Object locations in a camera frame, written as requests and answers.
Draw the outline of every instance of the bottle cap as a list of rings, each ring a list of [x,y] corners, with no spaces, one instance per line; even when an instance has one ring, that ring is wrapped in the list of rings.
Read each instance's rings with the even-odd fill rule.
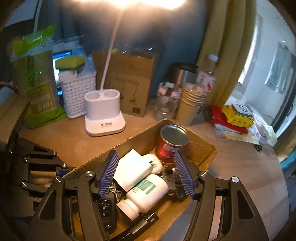
[[[218,59],[219,59],[218,56],[216,56],[214,54],[211,54],[211,53],[208,55],[208,57],[209,57],[210,60],[213,60],[214,62],[217,62]]]
[[[139,213],[137,212],[138,208],[128,199],[120,201],[117,204],[117,207],[119,207],[121,211],[123,211],[125,215],[128,216],[132,221],[134,221],[139,216]]]

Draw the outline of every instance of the white plastic basket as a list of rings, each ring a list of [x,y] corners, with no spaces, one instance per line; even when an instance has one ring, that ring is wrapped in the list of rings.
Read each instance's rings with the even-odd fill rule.
[[[96,74],[88,77],[66,80],[61,83],[65,110],[70,119],[85,115],[84,96],[96,90]]]

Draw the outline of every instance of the desk lamp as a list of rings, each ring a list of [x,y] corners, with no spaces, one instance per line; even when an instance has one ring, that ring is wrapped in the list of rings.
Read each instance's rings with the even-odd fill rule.
[[[85,129],[90,136],[104,136],[119,133],[124,130],[126,122],[120,110],[120,92],[115,89],[104,89],[104,83],[110,63],[111,53],[117,34],[117,30],[124,12],[130,5],[144,3],[166,9],[175,9],[181,6],[185,0],[77,0],[83,2],[107,1],[120,10],[115,22],[111,37],[107,60],[101,80],[100,90],[88,92],[84,99],[86,101]]]

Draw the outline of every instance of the plastic bag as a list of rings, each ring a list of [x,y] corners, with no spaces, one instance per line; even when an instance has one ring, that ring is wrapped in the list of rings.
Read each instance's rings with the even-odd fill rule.
[[[248,108],[252,111],[255,124],[249,128],[254,138],[261,144],[268,144],[274,147],[277,143],[276,134],[272,126],[268,125],[258,111],[251,105]]]
[[[84,56],[86,56],[85,51],[83,49],[83,46],[78,45],[78,46],[74,47],[72,49],[72,55],[84,55]]]
[[[13,43],[12,81],[20,95],[30,98],[26,115],[35,128],[67,117],[59,105],[52,64],[54,27],[26,35]]]
[[[88,77],[95,74],[96,68],[94,66],[94,60],[92,58],[92,55],[90,54],[88,57],[86,57],[84,69],[80,74],[78,74],[78,78]]]

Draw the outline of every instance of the tin can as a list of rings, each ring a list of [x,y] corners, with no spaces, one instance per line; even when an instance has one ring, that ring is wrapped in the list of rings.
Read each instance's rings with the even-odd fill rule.
[[[156,146],[156,155],[164,164],[175,162],[175,152],[189,142],[187,131],[177,125],[166,125],[160,130],[160,140]]]

